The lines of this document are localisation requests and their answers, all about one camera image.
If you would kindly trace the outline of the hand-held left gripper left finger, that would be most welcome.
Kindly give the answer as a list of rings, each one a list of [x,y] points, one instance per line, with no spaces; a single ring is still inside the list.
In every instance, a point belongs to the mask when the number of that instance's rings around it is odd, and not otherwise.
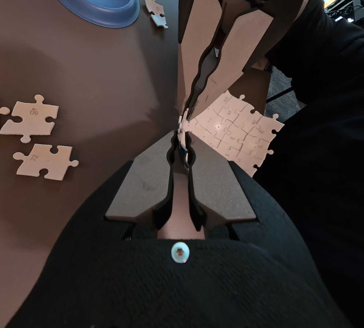
[[[170,131],[131,164],[106,217],[160,230],[172,211],[175,131]]]

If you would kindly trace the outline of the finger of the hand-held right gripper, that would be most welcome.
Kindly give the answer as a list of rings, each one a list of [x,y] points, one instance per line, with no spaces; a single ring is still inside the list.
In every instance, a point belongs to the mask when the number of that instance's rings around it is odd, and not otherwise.
[[[208,76],[196,103],[189,110],[193,119],[207,109],[243,75],[243,68],[261,41],[273,17],[255,9],[236,18],[219,52],[218,64]]]
[[[194,0],[181,43],[178,45],[177,109],[184,113],[201,75],[201,67],[211,52],[222,8],[219,0]]]

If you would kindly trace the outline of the person's right forearm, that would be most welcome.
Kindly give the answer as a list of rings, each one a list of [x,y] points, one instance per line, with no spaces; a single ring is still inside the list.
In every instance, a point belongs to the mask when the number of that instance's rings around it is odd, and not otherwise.
[[[310,0],[266,56],[292,79],[302,103],[331,97],[343,97],[349,105],[363,102],[363,29],[345,19],[335,22],[323,5],[322,0]]]

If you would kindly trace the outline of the person's dark-clothed torso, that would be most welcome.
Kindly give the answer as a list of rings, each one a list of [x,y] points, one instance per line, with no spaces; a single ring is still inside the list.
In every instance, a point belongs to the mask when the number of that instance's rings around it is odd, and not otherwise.
[[[322,99],[286,121],[255,180],[292,219],[330,294],[363,327],[363,94]]]

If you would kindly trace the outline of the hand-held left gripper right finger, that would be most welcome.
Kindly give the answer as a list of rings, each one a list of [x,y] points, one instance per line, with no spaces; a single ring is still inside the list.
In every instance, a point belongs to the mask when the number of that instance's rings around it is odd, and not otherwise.
[[[186,134],[189,209],[197,231],[256,219],[226,158],[194,134]]]

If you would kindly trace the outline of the partly built puzzle ball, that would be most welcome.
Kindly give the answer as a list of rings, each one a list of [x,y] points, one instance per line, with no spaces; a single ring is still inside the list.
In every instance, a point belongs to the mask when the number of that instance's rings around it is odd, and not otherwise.
[[[277,121],[277,114],[269,118],[257,111],[251,113],[254,107],[244,97],[236,98],[227,90],[190,121],[186,110],[179,117],[178,138],[185,147],[186,132],[194,134],[252,177],[266,155],[273,154],[269,149],[275,138],[273,131],[280,131],[284,124]]]

